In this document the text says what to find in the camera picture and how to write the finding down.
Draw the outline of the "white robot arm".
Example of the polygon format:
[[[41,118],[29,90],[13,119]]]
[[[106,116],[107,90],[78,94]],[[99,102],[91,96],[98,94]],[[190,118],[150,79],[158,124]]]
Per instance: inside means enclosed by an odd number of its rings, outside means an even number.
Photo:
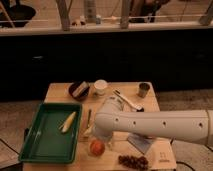
[[[92,134],[109,141],[115,131],[175,139],[213,147],[213,110],[126,112],[109,96],[96,112]]]

